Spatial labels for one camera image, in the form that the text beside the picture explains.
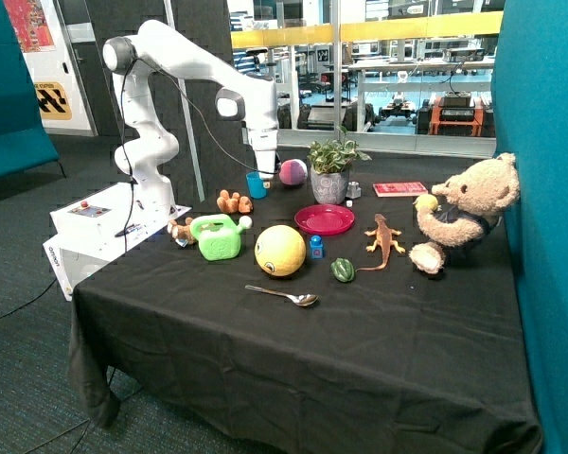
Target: teddy bear ear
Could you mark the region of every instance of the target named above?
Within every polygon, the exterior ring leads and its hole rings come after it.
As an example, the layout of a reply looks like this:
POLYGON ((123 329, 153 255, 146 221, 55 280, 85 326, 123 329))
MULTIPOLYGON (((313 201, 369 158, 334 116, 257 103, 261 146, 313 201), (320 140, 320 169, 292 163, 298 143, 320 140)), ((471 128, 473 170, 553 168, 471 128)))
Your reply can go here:
POLYGON ((503 161, 505 164, 513 166, 515 164, 515 155, 511 153, 501 153, 496 157, 497 161, 503 161))
POLYGON ((499 200, 495 203, 497 210, 505 210, 507 207, 511 206, 511 204, 518 199, 519 195, 520 191, 517 184, 513 183, 505 186, 505 189, 499 196, 499 200))

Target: pink plate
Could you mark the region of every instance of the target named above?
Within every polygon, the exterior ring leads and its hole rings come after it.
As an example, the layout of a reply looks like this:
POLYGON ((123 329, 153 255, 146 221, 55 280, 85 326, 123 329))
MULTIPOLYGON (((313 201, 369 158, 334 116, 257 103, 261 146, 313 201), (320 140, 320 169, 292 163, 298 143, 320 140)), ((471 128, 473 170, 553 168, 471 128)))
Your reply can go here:
POLYGON ((339 205, 318 204, 303 208, 294 216, 301 230, 313 235, 337 235, 348 230, 355 216, 339 205))

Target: sign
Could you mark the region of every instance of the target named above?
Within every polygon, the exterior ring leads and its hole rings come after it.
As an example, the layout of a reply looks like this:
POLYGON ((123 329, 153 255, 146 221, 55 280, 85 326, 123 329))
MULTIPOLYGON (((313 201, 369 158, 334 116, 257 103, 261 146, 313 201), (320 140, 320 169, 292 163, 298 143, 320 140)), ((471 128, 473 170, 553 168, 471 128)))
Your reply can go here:
POLYGON ((67 95, 58 82, 34 83, 42 120, 71 120, 72 111, 67 95))
POLYGON ((23 53, 55 50, 41 0, 4 0, 23 53))
POLYGON ((330 49, 318 49, 318 61, 330 61, 330 49))

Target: purple ball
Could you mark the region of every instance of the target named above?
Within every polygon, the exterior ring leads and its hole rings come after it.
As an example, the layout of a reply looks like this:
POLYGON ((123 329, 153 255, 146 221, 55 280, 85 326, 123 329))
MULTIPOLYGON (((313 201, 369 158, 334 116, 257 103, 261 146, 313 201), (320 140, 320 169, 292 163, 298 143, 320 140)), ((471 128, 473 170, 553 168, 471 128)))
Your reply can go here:
POLYGON ((307 166, 300 159, 289 159, 282 163, 279 177, 287 186, 297 186, 307 180, 307 166))

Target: yellow railing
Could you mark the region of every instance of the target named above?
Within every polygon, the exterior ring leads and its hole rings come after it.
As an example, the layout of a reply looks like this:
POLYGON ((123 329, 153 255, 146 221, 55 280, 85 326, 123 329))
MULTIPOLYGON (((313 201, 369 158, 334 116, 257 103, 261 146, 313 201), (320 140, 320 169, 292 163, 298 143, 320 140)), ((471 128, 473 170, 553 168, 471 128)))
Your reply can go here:
MULTIPOLYGON (((445 14, 434 17, 363 22, 341 25, 341 41, 437 38, 497 34, 502 12, 445 14)), ((332 25, 297 26, 277 30, 237 31, 231 34, 234 49, 247 47, 332 43, 332 25)))

